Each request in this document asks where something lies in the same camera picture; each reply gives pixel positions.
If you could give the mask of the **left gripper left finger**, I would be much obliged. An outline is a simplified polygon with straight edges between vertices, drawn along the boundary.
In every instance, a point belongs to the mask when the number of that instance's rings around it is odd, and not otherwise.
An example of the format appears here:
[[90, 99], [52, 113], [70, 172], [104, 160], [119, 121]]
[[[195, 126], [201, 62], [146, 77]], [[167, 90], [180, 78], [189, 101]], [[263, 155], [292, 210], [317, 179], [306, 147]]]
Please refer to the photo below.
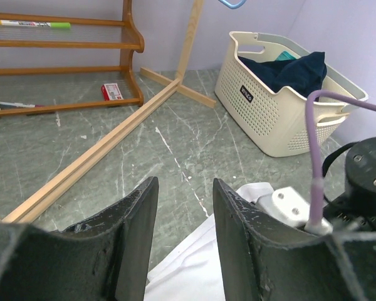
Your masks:
[[63, 231], [0, 223], [0, 300], [142, 300], [159, 181]]

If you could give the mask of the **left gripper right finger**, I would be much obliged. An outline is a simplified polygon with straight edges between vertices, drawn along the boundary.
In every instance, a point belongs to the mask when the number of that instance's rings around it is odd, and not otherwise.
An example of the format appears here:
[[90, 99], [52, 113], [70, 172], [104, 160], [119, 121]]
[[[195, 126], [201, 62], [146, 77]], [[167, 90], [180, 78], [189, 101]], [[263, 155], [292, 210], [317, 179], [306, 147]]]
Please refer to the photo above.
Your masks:
[[376, 300], [376, 232], [313, 236], [213, 182], [227, 300]]

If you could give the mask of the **white t shirt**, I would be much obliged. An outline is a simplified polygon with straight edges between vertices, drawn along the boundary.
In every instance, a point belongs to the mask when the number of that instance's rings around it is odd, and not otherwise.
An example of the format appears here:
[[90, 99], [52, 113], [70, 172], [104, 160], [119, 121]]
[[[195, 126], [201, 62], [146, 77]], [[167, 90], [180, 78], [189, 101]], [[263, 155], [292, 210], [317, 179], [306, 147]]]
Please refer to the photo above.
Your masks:
[[149, 271], [145, 300], [224, 300], [214, 215]]

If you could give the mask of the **navy blue t shirt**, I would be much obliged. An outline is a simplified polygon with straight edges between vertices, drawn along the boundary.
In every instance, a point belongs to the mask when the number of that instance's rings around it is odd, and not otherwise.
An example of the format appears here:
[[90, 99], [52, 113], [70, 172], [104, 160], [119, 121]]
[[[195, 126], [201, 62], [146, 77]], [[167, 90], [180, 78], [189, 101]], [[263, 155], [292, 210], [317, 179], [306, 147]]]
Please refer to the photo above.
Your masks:
[[239, 59], [275, 93], [283, 87], [291, 87], [306, 98], [322, 88], [327, 74], [325, 53], [319, 51], [292, 60], [258, 63], [242, 56]]

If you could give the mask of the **blue hanger of white shirt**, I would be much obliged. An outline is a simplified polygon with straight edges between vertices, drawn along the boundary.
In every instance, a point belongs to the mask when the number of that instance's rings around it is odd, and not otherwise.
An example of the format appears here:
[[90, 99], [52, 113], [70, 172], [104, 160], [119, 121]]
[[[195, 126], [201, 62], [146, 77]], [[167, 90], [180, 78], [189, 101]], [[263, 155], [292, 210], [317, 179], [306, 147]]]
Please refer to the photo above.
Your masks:
[[228, 1], [228, 0], [219, 0], [219, 2], [225, 5], [229, 9], [238, 9], [246, 3], [246, 0], [239, 0], [239, 1], [236, 1], [235, 3], [232, 3], [231, 1]]

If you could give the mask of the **teal t shirt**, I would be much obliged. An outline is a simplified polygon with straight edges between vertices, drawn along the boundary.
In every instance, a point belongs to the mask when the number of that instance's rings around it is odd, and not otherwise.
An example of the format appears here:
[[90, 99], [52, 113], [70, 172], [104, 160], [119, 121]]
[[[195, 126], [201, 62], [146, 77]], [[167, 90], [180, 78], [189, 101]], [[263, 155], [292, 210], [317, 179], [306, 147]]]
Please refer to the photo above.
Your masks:
[[288, 61], [288, 60], [296, 60], [296, 57], [287, 51], [281, 52], [278, 55], [278, 57], [275, 59], [275, 61]]

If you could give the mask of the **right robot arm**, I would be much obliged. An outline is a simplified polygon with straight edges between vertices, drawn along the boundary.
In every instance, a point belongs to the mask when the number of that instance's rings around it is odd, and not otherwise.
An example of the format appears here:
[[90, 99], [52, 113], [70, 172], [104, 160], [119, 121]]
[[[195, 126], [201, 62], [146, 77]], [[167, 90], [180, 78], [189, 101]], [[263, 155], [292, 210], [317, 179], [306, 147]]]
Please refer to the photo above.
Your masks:
[[325, 198], [323, 216], [335, 231], [376, 231], [376, 137], [351, 142], [332, 152], [323, 162], [324, 176], [343, 153], [344, 192], [332, 201]]

